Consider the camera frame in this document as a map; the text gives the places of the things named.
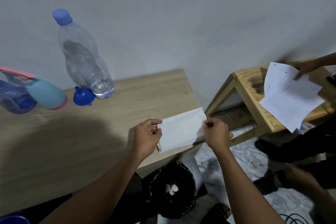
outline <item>wooden tabletop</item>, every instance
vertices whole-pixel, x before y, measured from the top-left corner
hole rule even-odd
[[[310,59],[291,62],[289,64],[294,65],[296,63],[307,60]],[[258,104],[258,102],[264,97],[264,79],[267,73],[267,68],[268,66],[234,72],[233,77],[241,82],[253,104],[256,106],[266,124],[268,125],[270,132],[278,132],[286,128]],[[322,90],[319,92],[319,95],[325,100],[325,102],[310,112],[304,119],[304,122],[315,120],[335,112],[336,86],[332,85],[326,80],[326,77],[330,75],[330,72],[324,67],[309,73],[310,81],[323,86]]]
[[[0,110],[0,216],[82,189],[132,148],[132,128],[200,107],[183,70],[115,82],[109,99],[58,111]],[[182,152],[157,150],[141,164]]]

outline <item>wall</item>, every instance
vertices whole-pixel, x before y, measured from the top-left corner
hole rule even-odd
[[[0,64],[74,86],[56,8],[90,31],[114,79],[184,68],[205,108],[234,70],[336,51],[335,0],[0,0]]]

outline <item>white paper sheet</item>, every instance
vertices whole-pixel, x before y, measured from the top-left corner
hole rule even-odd
[[[201,107],[163,119],[162,124],[157,125],[162,129],[162,137],[157,145],[159,151],[164,152],[204,140],[203,124],[206,119]]]
[[[265,77],[265,97],[259,104],[290,132],[300,129],[304,118],[324,100],[318,96],[322,86],[309,81],[307,74],[295,81],[298,70],[271,62]]]

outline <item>floor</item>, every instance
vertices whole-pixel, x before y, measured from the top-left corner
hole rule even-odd
[[[245,115],[248,115],[246,108],[235,108],[217,113],[215,116],[224,121],[228,121]],[[234,136],[238,136],[254,126],[255,124],[251,122],[243,127],[232,130],[232,133]],[[265,135],[262,138],[272,141],[275,144],[281,144],[285,141],[290,141],[293,137],[294,135],[289,132],[279,132],[272,135]],[[254,147],[254,142],[257,139],[258,138],[254,138],[231,147],[236,160],[253,181],[263,177],[268,169],[275,171],[284,168],[282,163],[269,160],[265,154]],[[221,169],[213,151],[204,144],[195,156],[195,159],[208,190],[208,195],[199,198],[196,202],[195,209],[180,220],[168,220],[159,216],[157,223],[199,223],[202,217],[216,202],[223,202],[229,205]],[[267,195],[265,198],[279,214],[289,215],[297,213],[303,216],[308,223],[313,223],[309,214],[313,209],[313,202],[301,193],[293,189],[280,188],[277,192]]]

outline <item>black pants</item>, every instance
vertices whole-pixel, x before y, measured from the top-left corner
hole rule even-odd
[[[280,146],[280,154],[294,162],[320,153],[336,153],[336,116],[325,123],[299,135],[292,141]],[[336,157],[318,163],[299,166],[311,173],[324,189],[336,188]],[[285,188],[289,184],[284,170],[277,171],[277,176]]]

